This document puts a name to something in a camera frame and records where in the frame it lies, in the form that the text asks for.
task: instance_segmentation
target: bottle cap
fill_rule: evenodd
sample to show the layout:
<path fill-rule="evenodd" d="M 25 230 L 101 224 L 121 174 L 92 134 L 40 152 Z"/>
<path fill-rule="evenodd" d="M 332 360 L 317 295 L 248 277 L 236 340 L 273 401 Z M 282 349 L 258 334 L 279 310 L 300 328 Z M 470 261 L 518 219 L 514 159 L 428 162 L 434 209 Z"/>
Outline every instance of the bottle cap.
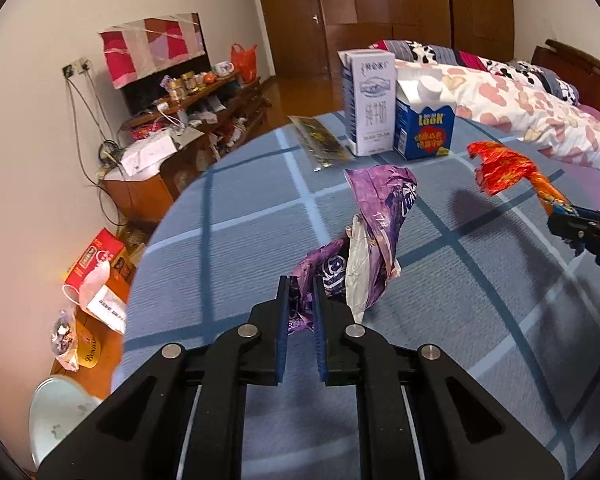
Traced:
<path fill-rule="evenodd" d="M 423 101 L 438 101 L 442 94 L 442 83 L 430 75 L 424 75 L 418 81 L 418 94 Z"/>

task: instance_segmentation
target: mug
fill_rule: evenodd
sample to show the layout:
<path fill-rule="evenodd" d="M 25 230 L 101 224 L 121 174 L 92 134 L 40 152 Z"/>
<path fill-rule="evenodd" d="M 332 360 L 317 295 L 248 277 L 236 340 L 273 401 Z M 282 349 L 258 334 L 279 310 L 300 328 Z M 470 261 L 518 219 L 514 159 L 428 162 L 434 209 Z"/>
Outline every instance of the mug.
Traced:
<path fill-rule="evenodd" d="M 223 61 L 222 63 L 216 63 L 214 65 L 214 72 L 220 77 L 227 77 L 234 70 L 234 64 L 229 61 Z"/>

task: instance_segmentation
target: white milk carton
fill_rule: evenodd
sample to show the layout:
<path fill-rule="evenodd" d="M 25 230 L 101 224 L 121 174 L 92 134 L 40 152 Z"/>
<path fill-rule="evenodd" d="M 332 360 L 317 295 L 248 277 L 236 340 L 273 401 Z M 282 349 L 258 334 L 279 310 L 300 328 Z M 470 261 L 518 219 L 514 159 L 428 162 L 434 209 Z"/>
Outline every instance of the white milk carton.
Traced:
<path fill-rule="evenodd" d="M 360 49 L 339 52 L 346 145 L 355 156 L 394 148 L 395 54 Z"/>

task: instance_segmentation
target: floral pillowcase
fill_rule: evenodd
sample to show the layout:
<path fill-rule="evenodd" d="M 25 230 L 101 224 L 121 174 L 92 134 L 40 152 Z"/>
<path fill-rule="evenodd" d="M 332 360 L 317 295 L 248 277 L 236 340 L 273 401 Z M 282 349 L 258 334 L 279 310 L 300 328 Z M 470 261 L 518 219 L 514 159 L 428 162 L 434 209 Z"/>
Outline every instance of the floral pillowcase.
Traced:
<path fill-rule="evenodd" d="M 600 121 L 592 115 L 506 77 L 450 65 L 435 68 L 458 102 L 459 117 L 519 134 L 549 158 L 600 170 Z"/>

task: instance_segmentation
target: wooden wardrobe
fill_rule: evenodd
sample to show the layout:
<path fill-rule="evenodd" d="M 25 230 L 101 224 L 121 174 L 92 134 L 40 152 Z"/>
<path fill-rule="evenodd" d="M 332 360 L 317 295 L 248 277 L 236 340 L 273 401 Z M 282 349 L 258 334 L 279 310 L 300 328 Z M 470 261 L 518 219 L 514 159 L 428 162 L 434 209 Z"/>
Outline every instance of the wooden wardrobe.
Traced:
<path fill-rule="evenodd" d="M 365 48 L 379 40 L 413 40 L 452 46 L 496 60 L 513 58 L 513 0 L 319 0 L 319 3 L 331 73 L 340 71 L 337 51 Z"/>

